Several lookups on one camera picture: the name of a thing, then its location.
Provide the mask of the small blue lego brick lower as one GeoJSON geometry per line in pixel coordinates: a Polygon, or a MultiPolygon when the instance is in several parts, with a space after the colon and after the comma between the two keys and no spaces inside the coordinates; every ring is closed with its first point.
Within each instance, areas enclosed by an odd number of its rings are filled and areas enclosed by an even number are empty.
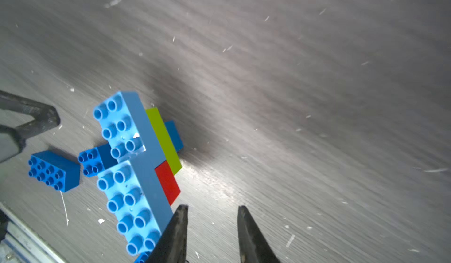
{"type": "Polygon", "coordinates": [[[109,143],[82,151],[78,156],[78,162],[83,166],[83,175],[87,177],[97,176],[116,165],[117,159],[113,158],[109,143]]]}

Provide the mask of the small dark blue lego brick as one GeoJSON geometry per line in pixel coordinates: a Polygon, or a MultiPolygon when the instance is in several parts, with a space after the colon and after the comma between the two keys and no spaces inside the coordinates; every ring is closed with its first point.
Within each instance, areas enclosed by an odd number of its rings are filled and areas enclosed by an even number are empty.
{"type": "Polygon", "coordinates": [[[173,143],[175,150],[179,152],[184,147],[184,144],[179,135],[175,122],[168,121],[165,122],[164,125],[166,126],[166,130],[171,138],[171,142],[173,143]]]}

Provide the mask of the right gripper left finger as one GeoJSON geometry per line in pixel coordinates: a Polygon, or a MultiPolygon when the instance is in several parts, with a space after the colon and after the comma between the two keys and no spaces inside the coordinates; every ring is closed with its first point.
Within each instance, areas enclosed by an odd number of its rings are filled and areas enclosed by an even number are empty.
{"type": "Polygon", "coordinates": [[[186,262],[188,210],[186,204],[178,206],[146,263],[186,262]]]}

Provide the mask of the green lego brick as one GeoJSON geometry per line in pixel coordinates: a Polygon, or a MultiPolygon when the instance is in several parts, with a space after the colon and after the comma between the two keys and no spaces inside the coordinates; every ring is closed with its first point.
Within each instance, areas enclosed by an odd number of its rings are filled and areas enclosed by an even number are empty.
{"type": "Polygon", "coordinates": [[[156,107],[146,109],[146,114],[150,120],[151,126],[154,129],[160,146],[162,147],[166,161],[169,163],[171,171],[175,176],[182,169],[182,163],[166,130],[166,126],[164,125],[165,122],[156,107]]]}

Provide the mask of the red lego brick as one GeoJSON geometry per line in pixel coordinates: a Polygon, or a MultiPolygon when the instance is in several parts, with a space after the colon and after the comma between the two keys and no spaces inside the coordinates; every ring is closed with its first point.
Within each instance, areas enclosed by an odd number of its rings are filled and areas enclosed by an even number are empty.
{"type": "Polygon", "coordinates": [[[180,188],[167,161],[155,168],[156,175],[170,205],[180,195],[180,188]]]}

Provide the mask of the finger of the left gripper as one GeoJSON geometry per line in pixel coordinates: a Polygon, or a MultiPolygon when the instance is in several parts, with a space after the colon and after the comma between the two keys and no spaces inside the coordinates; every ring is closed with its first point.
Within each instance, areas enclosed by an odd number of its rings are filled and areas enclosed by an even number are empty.
{"type": "Polygon", "coordinates": [[[1,162],[22,153],[29,138],[60,125],[57,110],[48,104],[1,91],[1,109],[33,117],[17,127],[1,126],[1,162]]]}

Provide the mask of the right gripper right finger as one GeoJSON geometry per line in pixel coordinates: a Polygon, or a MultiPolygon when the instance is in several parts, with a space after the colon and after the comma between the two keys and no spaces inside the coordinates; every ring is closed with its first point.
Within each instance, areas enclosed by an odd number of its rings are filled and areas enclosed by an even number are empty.
{"type": "Polygon", "coordinates": [[[238,242],[241,263],[280,263],[257,223],[244,205],[237,215],[238,242]]]}

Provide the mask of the dark blue long lego brick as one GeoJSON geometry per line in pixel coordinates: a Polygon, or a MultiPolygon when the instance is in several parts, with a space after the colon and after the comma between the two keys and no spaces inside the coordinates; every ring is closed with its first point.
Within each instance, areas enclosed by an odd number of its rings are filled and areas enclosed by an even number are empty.
{"type": "Polygon", "coordinates": [[[51,151],[32,154],[28,176],[44,182],[56,191],[67,192],[80,184],[80,164],[51,151]]]}

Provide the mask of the light blue long lego brick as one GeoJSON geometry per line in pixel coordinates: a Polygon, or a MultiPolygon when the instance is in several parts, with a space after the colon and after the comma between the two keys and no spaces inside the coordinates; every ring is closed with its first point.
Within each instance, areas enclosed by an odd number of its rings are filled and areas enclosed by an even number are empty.
{"type": "Polygon", "coordinates": [[[117,232],[127,240],[128,254],[152,252],[173,211],[149,159],[138,155],[97,176],[97,187],[108,198],[107,209],[117,218],[117,232]]]}

